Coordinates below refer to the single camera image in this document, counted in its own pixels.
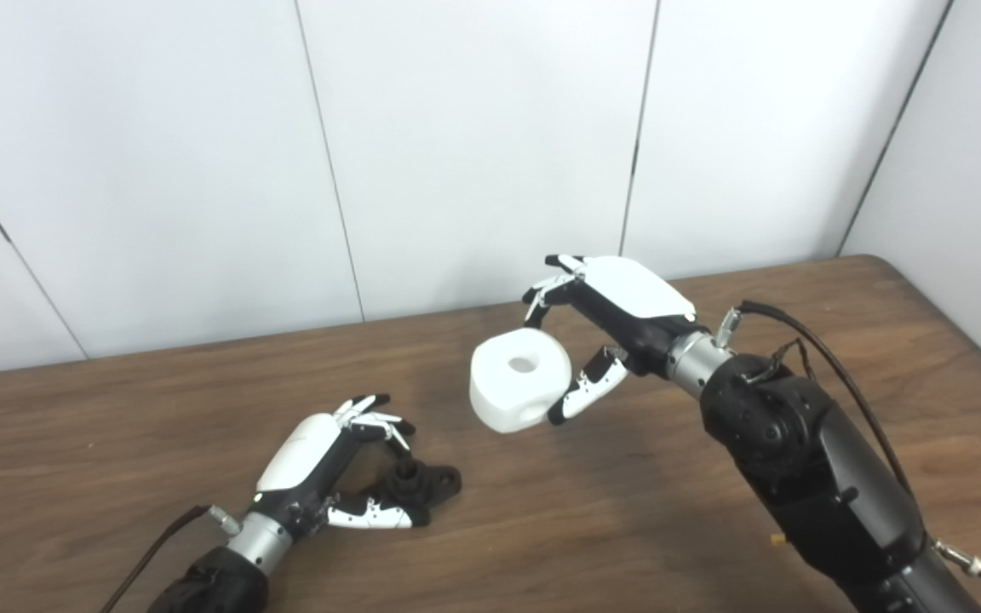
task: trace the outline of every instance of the silver cylinder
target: silver cylinder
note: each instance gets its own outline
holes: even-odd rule
[[[226,543],[226,548],[260,567],[264,575],[270,575],[292,544],[290,533],[278,521],[249,513],[241,523],[241,531]]]
[[[670,381],[698,399],[709,377],[732,356],[733,352],[719,347],[713,336],[704,331],[693,331],[673,345],[673,350],[668,353],[666,372]]]

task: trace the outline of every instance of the white foam block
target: white foam block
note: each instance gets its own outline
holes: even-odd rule
[[[550,334],[516,329],[472,354],[468,395],[488,427],[502,433],[535,426],[570,386],[570,357]]]

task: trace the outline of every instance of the hole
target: hole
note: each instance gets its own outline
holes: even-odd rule
[[[536,361],[528,357],[513,358],[509,361],[509,368],[519,373],[530,373],[536,370]]]
[[[536,370],[538,365],[540,365],[540,356],[538,354],[518,356],[509,360],[509,368],[519,373],[530,373]]]

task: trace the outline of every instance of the black object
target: black object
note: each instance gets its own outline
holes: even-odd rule
[[[426,466],[406,456],[394,463],[381,481],[371,485],[361,496],[343,496],[336,508],[344,513],[361,515],[369,499],[382,509],[400,507],[411,518],[411,526],[429,524],[429,509],[460,493],[460,471],[452,466]]]

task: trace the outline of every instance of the black fingertip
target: black fingertip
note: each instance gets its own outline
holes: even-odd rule
[[[552,422],[552,426],[562,426],[565,423],[565,416],[562,415],[562,400],[565,399],[558,399],[557,403],[552,404],[552,408],[548,409],[548,421]]]

